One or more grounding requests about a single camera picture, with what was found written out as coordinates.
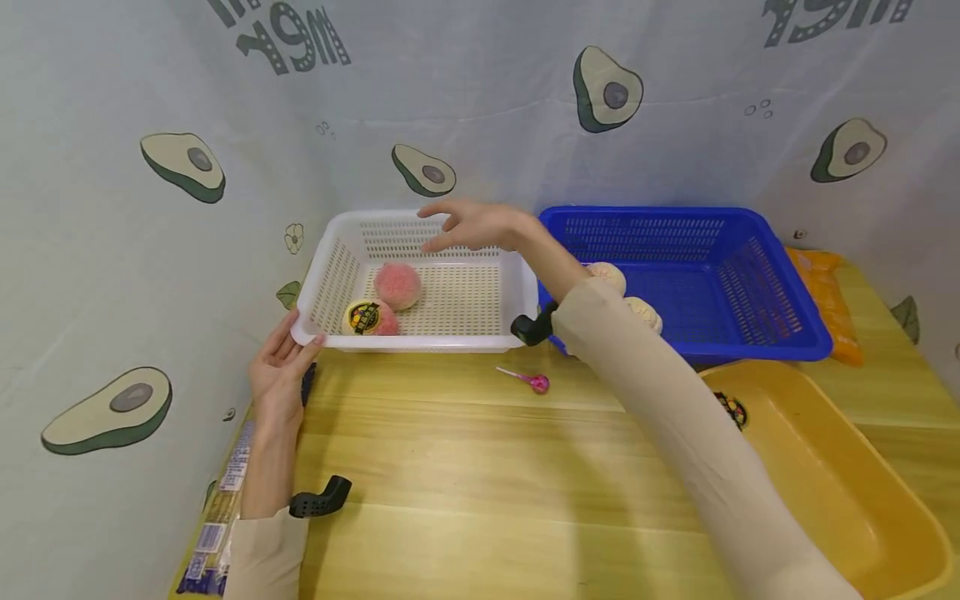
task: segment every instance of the white plastic basket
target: white plastic basket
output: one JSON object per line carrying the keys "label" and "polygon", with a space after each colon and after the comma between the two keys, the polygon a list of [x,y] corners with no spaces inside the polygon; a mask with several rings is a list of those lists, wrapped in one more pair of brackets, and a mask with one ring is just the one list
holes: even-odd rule
{"label": "white plastic basket", "polygon": [[[505,352],[522,346],[510,323],[520,314],[536,315],[537,278],[530,267],[516,252],[498,248],[424,254],[420,246],[441,232],[443,222],[411,210],[358,210],[330,221],[297,299],[300,317],[291,331],[297,343],[325,332],[329,348],[351,351]],[[347,305],[376,297],[373,278],[387,262],[411,265],[423,282],[420,301],[396,313],[400,335],[340,335]]]}

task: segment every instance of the hand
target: hand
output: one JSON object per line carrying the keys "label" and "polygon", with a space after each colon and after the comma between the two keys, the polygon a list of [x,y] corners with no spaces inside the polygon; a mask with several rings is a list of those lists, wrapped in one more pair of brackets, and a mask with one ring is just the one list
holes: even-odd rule
{"label": "hand", "polygon": [[523,228],[534,221],[519,208],[471,200],[441,200],[424,206],[417,213],[422,219],[438,214],[450,216],[444,222],[444,232],[423,244],[423,251],[427,253],[453,246],[466,246],[471,250],[497,246],[513,251]]}
{"label": "hand", "polygon": [[296,308],[287,313],[247,368],[257,428],[292,428],[296,432],[303,422],[300,384],[324,347],[325,336],[318,335],[306,347],[294,342],[290,327],[297,315]]}

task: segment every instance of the blue plastic basket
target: blue plastic basket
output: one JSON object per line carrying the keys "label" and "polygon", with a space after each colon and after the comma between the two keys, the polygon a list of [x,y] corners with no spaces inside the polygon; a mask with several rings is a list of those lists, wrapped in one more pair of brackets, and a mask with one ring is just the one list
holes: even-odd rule
{"label": "blue plastic basket", "polygon": [[[616,265],[627,296],[660,313],[663,339],[689,362],[816,361],[833,349],[786,251],[752,210],[558,206],[540,220],[581,262]],[[540,305],[549,301],[541,285]]]}

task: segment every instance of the person's left hand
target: person's left hand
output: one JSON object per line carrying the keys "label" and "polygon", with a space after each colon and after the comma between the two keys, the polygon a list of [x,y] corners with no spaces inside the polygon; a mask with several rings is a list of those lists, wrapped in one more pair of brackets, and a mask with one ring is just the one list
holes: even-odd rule
{"label": "person's left hand", "polygon": [[257,427],[297,431],[303,422],[300,384],[326,336],[318,335],[306,347],[294,342],[290,327],[297,315],[294,308],[283,318],[247,368]]}

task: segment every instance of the orange package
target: orange package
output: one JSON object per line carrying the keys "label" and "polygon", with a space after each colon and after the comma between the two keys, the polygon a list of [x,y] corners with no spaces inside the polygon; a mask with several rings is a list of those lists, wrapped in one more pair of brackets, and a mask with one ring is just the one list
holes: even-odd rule
{"label": "orange package", "polygon": [[843,260],[839,254],[797,250],[787,248],[793,266],[800,273],[810,296],[820,309],[820,318],[824,320],[830,337],[833,338],[833,352],[830,356],[845,365],[863,367],[863,350],[856,342],[853,319],[843,300],[840,284],[833,274]]}

